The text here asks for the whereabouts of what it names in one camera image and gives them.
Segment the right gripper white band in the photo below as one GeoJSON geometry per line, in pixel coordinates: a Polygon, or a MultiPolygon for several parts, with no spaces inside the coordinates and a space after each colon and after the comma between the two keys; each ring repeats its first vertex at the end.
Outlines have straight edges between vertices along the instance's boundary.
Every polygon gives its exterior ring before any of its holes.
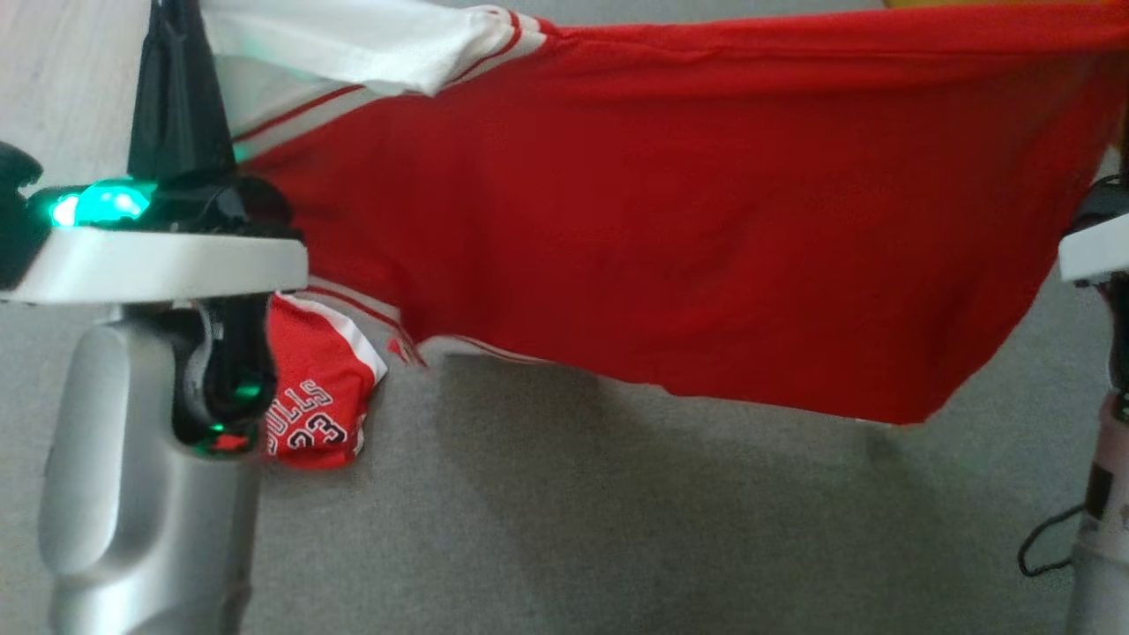
{"type": "Polygon", "coordinates": [[[1058,245],[1064,281],[1097,284],[1128,269],[1128,190],[1118,176],[1092,186],[1058,245]]]}

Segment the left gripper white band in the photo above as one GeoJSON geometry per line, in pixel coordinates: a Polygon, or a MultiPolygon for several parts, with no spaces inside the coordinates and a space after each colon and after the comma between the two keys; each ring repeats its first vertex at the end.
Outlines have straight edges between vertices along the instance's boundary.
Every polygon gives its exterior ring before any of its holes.
{"type": "MultiPolygon", "coordinates": [[[[198,1],[152,1],[138,60],[128,174],[233,173],[198,1]],[[177,42],[176,137],[173,45],[177,42]]],[[[310,278],[290,205],[262,179],[52,186],[3,220],[3,301],[156,304],[290,292],[310,278]]]]}

